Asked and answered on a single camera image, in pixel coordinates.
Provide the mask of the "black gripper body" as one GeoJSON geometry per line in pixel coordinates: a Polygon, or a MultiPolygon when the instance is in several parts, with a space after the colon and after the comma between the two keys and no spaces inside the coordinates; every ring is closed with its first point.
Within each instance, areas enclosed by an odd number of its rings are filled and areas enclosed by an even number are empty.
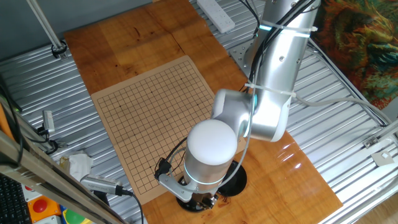
{"type": "Polygon", "coordinates": [[[192,195],[192,199],[194,199],[194,201],[198,202],[198,203],[203,203],[203,204],[208,204],[207,203],[207,199],[208,198],[212,198],[212,197],[217,197],[217,194],[211,194],[211,193],[205,193],[205,194],[196,194],[194,193],[192,195]]]}

